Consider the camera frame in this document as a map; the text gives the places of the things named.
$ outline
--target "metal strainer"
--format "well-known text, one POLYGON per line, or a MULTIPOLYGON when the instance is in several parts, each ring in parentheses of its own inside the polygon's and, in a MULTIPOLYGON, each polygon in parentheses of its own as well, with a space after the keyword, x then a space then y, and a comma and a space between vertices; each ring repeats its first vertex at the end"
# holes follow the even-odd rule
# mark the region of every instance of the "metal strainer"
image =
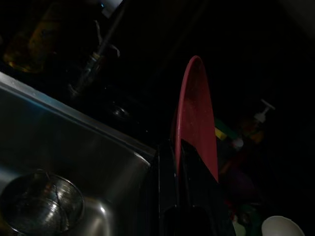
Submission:
POLYGON ((27 235, 56 235, 72 228, 84 214, 84 199, 70 181, 47 172, 14 179, 0 196, 2 217, 27 235))

